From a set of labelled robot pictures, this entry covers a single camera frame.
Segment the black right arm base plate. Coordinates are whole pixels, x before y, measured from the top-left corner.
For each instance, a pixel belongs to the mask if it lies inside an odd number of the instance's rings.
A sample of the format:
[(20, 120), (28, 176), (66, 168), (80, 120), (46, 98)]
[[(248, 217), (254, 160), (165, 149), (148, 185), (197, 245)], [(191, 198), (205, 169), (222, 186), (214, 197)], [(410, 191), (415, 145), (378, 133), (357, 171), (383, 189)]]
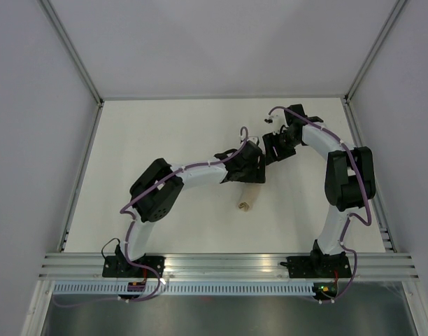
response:
[(285, 262), (285, 267), (291, 279), (349, 279), (352, 270), (348, 258), (326, 258), (314, 260), (310, 256), (291, 256)]

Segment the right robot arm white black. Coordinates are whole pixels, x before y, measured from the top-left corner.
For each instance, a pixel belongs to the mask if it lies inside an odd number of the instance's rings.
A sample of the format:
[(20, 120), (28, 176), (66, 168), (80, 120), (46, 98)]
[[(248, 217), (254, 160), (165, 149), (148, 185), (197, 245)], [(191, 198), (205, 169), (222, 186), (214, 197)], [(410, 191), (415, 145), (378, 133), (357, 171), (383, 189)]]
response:
[(298, 145), (310, 146), (326, 162), (324, 193), (329, 210), (320, 236), (308, 256), (288, 257), (282, 262), (292, 279), (350, 279), (354, 272), (345, 247), (346, 232), (353, 218), (372, 224), (369, 200), (376, 193), (371, 149), (350, 147), (327, 128), (321, 118), (308, 117), (301, 104), (283, 109), (285, 124), (265, 134), (265, 163), (280, 162), (295, 155)]

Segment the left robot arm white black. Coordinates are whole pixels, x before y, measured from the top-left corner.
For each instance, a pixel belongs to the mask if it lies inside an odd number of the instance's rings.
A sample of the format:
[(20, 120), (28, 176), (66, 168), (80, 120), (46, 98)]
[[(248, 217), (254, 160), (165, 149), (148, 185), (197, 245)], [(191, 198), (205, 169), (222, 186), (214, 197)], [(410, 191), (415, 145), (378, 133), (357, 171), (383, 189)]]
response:
[(175, 165), (164, 158), (154, 160), (130, 187), (131, 200), (120, 210), (131, 216), (132, 223), (115, 250), (116, 274), (136, 277), (143, 272), (143, 248), (152, 229), (169, 214), (181, 192), (227, 182), (263, 184), (267, 165), (266, 153), (251, 140), (204, 162)]

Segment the beige cloth napkin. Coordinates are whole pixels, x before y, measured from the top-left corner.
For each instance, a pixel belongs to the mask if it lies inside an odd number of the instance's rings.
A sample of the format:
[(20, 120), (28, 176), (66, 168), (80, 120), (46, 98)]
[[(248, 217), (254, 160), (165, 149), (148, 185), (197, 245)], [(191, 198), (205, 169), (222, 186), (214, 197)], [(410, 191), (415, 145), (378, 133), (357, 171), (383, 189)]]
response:
[(243, 212), (250, 211), (257, 201), (261, 188), (262, 185), (258, 183), (245, 183), (239, 197), (238, 209)]

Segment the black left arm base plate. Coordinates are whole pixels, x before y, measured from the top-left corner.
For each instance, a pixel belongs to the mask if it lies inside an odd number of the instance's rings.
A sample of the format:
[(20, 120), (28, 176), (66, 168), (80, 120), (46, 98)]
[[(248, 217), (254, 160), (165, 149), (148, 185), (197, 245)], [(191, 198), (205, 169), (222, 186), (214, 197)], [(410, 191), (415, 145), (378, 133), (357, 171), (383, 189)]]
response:
[(104, 260), (102, 277), (156, 279), (157, 275), (160, 277), (163, 275), (164, 261), (163, 256), (144, 255), (128, 263), (123, 255), (120, 257), (116, 255), (107, 256)]

